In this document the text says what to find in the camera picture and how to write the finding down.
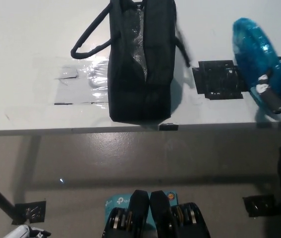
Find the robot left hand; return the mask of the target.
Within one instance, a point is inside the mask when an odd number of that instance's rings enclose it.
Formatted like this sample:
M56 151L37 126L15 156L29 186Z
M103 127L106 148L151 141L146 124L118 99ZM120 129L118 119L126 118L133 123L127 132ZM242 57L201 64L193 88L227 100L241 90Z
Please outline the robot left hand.
M5 235L3 238L48 238L51 233L40 228L21 225Z

